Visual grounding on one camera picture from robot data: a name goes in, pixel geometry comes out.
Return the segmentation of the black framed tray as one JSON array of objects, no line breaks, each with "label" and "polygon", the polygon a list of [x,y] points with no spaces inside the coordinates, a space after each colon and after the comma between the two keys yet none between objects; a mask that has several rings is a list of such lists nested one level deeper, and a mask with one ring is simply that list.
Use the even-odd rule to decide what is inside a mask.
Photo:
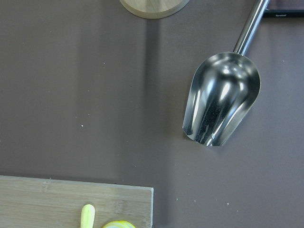
[{"label": "black framed tray", "polygon": [[270,0],[264,18],[303,18],[304,0]]}]

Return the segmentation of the yellow plastic knife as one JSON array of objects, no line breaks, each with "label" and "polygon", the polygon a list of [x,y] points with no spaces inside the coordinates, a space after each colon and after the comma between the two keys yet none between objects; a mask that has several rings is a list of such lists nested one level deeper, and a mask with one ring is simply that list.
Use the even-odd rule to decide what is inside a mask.
[{"label": "yellow plastic knife", "polygon": [[95,207],[92,204],[86,204],[81,210],[81,228],[93,228],[95,221]]}]

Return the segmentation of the steel scoop on table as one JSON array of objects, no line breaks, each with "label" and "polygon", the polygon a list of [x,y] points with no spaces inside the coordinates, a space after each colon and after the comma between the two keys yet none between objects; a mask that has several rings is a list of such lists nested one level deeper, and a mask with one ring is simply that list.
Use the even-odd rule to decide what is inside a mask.
[{"label": "steel scoop on table", "polygon": [[268,4],[267,0],[255,2],[233,51],[213,55],[197,68],[182,124],[191,140],[222,146],[256,101],[260,74],[246,52]]}]

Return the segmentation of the wooden mug tree stand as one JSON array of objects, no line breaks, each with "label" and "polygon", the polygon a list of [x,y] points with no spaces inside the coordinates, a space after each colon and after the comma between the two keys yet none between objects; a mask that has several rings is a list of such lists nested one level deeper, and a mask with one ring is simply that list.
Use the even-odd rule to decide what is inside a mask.
[{"label": "wooden mug tree stand", "polygon": [[162,19],[184,8],[189,0],[120,0],[132,14],[145,19]]}]

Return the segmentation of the bamboo cutting board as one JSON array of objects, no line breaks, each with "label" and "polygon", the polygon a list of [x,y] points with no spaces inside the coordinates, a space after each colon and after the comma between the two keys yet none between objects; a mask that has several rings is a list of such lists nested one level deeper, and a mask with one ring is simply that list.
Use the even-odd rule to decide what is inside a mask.
[{"label": "bamboo cutting board", "polygon": [[2,228],[78,228],[82,207],[95,207],[94,227],[126,220],[153,227],[151,187],[1,176]]}]

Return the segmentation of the lemon slice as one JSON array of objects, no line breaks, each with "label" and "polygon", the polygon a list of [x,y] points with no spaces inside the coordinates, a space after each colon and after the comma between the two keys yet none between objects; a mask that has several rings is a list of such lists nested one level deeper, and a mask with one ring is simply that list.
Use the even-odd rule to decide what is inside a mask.
[{"label": "lemon slice", "polygon": [[125,220],[116,220],[108,222],[103,226],[103,228],[135,228],[135,226]]}]

